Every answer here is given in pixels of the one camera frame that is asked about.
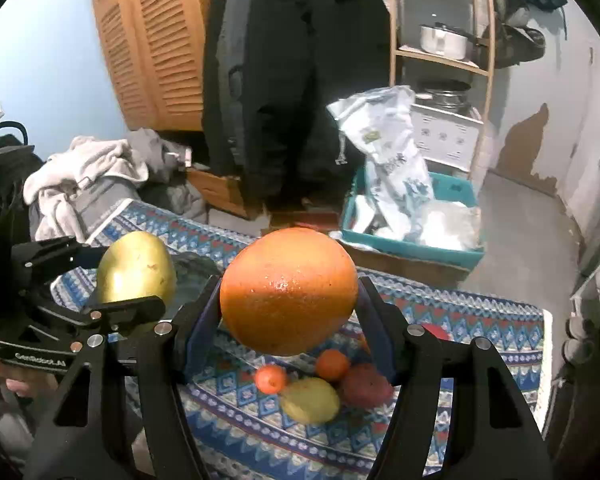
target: teal plastic basket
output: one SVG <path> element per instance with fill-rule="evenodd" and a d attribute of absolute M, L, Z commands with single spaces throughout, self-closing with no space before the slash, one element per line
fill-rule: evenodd
<path fill-rule="evenodd" d="M 468 180 L 462 180 L 454 176 L 429 173 L 433 184 L 433 193 L 438 200 L 447 202 L 462 202 L 467 207 L 474 207 L 477 201 L 474 195 L 474 188 Z M 362 194 L 365 189 L 365 173 L 360 170 L 351 189 L 351 195 L 347 200 L 347 205 L 342 217 L 342 238 L 346 242 L 356 244 L 365 244 L 378 251 L 389 254 L 396 254 L 410 260 L 422 260 L 424 262 L 437 262 L 440 264 L 461 267 L 467 270 L 473 270 L 484 256 L 484 249 L 478 248 L 472 251 L 453 251 L 448 249 L 439 249 L 424 245 L 414 244 L 412 242 L 403 242 L 398 240 L 388 240 L 374 235 L 355 233 L 349 229 L 354 222 L 356 211 L 355 197 Z"/>

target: pile of clothes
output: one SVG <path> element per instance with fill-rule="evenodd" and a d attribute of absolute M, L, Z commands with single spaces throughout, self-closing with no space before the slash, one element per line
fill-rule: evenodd
<path fill-rule="evenodd" d="M 31 239 L 73 236 L 86 242 L 125 199 L 206 223 L 202 195 L 178 170 L 186 150 L 145 128 L 120 140 L 75 137 L 24 183 Z"/>

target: concrete floor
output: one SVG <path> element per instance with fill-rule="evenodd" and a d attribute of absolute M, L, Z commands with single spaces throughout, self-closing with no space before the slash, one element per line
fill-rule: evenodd
<path fill-rule="evenodd" d="M 578 244 L 573 221 L 557 199 L 488 173 L 478 202 L 487 250 L 459 287 L 548 310 L 554 317 L 552 374 L 562 365 L 565 322 L 577 274 Z M 212 209 L 209 223 L 253 236 L 268 226 L 262 215 L 247 221 Z"/>

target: orange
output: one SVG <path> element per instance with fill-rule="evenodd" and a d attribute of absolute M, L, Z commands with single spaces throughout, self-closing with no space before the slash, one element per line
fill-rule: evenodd
<path fill-rule="evenodd" d="M 289 356 L 349 319 L 358 274 L 339 243 L 305 228 L 274 231 L 243 249 L 220 286 L 222 319 L 243 345 Z"/>
<path fill-rule="evenodd" d="M 263 394 L 273 395 L 286 386 L 286 371 L 282 366 L 264 365 L 258 368 L 253 381 Z"/>
<path fill-rule="evenodd" d="M 322 352 L 315 362 L 315 373 L 325 381 L 335 383 L 344 377 L 350 366 L 346 355 L 338 350 L 329 349 Z"/>

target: human hand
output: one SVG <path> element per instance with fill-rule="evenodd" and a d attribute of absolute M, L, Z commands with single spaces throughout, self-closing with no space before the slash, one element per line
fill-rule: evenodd
<path fill-rule="evenodd" d="M 21 397 L 35 397 L 58 387 L 56 378 L 30 368 L 9 366 L 0 362 L 0 377 L 6 379 L 9 390 Z"/>

